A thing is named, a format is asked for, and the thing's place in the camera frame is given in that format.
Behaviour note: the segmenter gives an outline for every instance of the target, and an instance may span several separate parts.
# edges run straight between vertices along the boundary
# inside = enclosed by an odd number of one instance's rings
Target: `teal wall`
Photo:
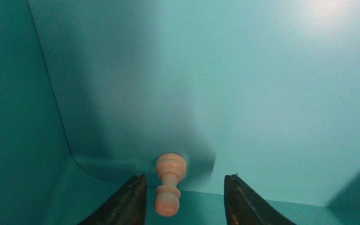
[[[0,0],[0,225],[41,224],[68,157],[27,2]]]
[[[337,199],[360,180],[360,1],[30,5],[90,173],[153,181],[151,162],[175,151],[183,190],[221,194],[239,173],[270,200],[360,207]]]

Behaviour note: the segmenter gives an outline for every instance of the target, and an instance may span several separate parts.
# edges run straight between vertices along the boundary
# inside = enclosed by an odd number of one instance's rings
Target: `teal surface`
[[[0,225],[42,224],[68,157],[27,2],[0,0]]]
[[[121,184],[103,181],[85,173],[73,160],[53,195],[44,225],[77,224],[100,206]],[[153,208],[155,189],[147,189],[146,225],[225,225],[223,195],[182,191],[179,212],[161,217]],[[298,225],[360,225],[359,210],[331,210],[288,202],[269,203]]]
[[[193,165],[208,157],[183,190],[221,194],[239,173],[270,200],[360,207],[360,1],[30,5],[90,173],[151,180],[151,162],[180,148]]]

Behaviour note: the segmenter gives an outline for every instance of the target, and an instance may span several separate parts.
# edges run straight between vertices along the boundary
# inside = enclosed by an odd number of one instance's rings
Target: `pink chess pawn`
[[[177,154],[163,154],[157,159],[155,171],[162,182],[155,191],[155,211],[161,216],[171,217],[179,211],[180,191],[176,186],[186,176],[186,161]]]

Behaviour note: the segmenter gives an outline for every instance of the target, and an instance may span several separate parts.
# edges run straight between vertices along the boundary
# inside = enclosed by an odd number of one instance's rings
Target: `teal floor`
[[[76,224],[93,212],[121,184],[103,181],[85,173],[72,160],[67,162],[44,225]],[[182,191],[180,210],[174,217],[161,217],[153,208],[155,189],[147,190],[147,225],[224,225],[222,195]],[[360,210],[332,210],[303,204],[269,201],[279,212],[299,225],[360,225]]]

